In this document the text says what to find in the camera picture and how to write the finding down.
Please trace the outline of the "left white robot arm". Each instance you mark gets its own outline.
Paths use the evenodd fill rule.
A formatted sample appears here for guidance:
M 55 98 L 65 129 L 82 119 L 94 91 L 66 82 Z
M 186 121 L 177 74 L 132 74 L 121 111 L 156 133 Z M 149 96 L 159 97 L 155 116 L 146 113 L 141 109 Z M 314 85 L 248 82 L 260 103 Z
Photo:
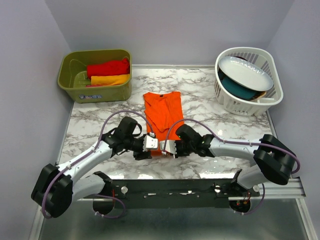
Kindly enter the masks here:
M 75 158 L 60 164 L 44 166 L 31 193 L 31 199 L 41 206 L 45 218 L 61 216 L 73 201 L 98 195 L 112 196 L 112 180 L 96 172 L 83 176 L 103 161 L 131 151 L 135 160 L 151 158 L 151 152 L 158 148 L 154 132 L 135 133 L 142 126 L 131 117 L 124 117 L 118 127 L 107 133 L 100 133 L 97 142 Z

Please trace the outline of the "orange t shirt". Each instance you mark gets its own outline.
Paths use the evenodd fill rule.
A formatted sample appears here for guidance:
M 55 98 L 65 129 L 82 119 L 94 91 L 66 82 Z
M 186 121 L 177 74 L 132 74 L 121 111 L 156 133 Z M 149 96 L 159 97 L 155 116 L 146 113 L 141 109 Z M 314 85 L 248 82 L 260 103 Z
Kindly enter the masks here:
M 164 141 L 169 135 L 169 140 L 178 140 L 176 130 L 184 124 L 183 121 L 174 125 L 175 122 L 182 120 L 183 110 L 181 103 L 181 93 L 173 91 L 166 94 L 156 94 L 152 92 L 143 95 L 145 116 L 152 128 L 147 125 L 147 132 L 154 132 L 159 141 Z

